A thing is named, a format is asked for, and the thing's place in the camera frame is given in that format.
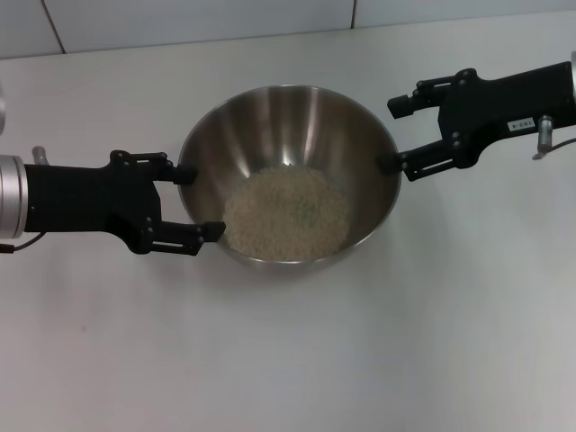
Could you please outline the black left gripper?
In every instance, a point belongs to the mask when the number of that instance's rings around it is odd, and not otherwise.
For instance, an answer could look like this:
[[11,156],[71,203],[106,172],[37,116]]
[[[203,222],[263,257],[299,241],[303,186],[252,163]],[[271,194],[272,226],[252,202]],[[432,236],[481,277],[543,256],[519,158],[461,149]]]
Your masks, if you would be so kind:
[[195,257],[224,234],[223,221],[182,224],[161,221],[155,181],[192,185],[194,166],[175,165],[164,152],[115,150],[103,167],[27,165],[30,233],[103,232],[137,254]]

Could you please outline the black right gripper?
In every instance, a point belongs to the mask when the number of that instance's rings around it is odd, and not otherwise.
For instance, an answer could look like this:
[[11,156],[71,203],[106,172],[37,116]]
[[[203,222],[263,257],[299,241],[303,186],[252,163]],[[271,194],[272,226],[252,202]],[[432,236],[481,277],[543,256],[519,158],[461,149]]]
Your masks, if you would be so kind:
[[466,69],[455,79],[418,81],[411,95],[387,103],[394,119],[439,106],[438,125],[444,141],[377,157],[375,163],[383,174],[404,174],[414,182],[452,168],[469,168],[489,145],[535,132],[539,134],[535,157],[543,158],[556,150],[553,131],[575,124],[572,64],[563,62],[494,80]]

